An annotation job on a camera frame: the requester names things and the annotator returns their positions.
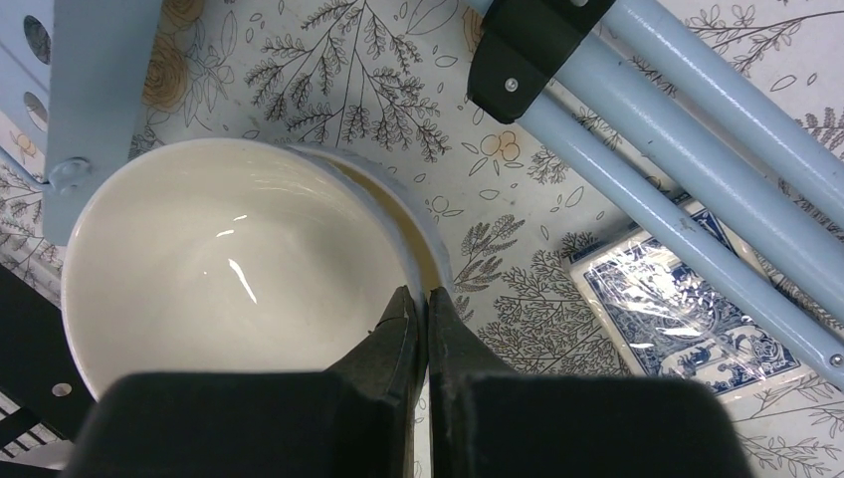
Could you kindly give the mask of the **black wire dish rack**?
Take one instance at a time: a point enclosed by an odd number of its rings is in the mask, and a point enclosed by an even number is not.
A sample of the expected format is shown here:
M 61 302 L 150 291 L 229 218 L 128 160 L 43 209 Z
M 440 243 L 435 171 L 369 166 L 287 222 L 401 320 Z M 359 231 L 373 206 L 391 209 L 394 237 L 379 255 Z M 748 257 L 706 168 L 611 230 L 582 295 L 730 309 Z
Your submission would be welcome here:
M 53 303 L 1 270 L 1 475 L 72 477 L 95 401 Z

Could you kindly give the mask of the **blue card deck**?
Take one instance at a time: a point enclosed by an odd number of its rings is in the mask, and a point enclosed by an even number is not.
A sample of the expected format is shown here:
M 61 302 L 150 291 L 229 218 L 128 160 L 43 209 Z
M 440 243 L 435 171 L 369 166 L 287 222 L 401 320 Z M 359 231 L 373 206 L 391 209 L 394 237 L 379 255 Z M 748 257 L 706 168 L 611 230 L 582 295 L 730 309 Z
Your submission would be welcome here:
M 564 267 L 636 374 L 692 379 L 729 403 L 810 372 L 637 224 L 573 253 Z

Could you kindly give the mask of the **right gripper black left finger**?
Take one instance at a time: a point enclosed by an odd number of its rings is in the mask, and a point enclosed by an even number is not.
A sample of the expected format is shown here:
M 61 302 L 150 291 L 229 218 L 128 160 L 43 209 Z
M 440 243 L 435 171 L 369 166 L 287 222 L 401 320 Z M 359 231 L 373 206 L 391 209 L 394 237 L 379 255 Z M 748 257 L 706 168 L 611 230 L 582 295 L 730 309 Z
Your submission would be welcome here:
M 67 477 L 409 477 L 421 386 L 415 304 L 316 372 L 145 372 L 87 419 Z

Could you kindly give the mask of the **blue tripod legs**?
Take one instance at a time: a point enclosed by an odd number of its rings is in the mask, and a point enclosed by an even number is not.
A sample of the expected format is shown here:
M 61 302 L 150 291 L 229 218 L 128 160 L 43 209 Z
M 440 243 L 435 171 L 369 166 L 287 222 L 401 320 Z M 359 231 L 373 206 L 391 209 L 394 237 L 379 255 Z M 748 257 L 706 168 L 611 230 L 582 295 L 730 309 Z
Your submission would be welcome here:
M 843 163 L 656 1 L 476 1 L 483 34 L 469 99 L 516 123 L 749 313 L 799 359 L 843 382 L 843 342 L 780 295 L 581 128 L 557 81 L 700 200 L 836 320 L 843 246 L 593 32 L 604 25 L 786 179 L 843 221 Z

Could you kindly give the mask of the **blue perforated stand tray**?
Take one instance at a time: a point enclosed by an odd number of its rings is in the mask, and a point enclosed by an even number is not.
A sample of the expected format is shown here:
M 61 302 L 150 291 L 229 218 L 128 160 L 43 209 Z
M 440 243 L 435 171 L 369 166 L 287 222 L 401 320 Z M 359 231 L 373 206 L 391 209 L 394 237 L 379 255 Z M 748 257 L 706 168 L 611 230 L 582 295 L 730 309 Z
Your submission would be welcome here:
M 41 150 L 43 233 L 66 245 L 96 190 L 128 161 L 159 1 L 4 1 L 1 111 Z

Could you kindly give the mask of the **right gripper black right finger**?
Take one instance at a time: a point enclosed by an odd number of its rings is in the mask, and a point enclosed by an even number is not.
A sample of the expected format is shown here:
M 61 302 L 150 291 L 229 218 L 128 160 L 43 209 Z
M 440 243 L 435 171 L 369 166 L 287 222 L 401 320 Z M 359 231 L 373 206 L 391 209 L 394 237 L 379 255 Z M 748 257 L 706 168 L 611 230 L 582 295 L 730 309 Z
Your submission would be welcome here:
M 436 477 L 748 477 L 725 409 L 681 379 L 520 374 L 428 303 Z

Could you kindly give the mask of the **white bowl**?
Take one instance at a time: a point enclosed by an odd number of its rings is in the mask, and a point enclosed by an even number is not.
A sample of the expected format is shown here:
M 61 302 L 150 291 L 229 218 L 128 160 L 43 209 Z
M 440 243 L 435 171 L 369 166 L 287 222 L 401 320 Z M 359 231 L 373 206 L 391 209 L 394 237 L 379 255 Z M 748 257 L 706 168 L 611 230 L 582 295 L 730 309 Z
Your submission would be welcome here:
M 62 313 L 94 397 L 147 371 L 318 370 L 423 297 L 386 211 L 329 161 L 231 138 L 160 147 L 94 193 L 66 251 Z
M 424 290 L 442 287 L 454 292 L 451 261 L 437 224 L 386 166 L 352 151 L 317 143 L 297 143 L 291 149 L 331 163 L 366 189 L 400 230 L 416 261 Z

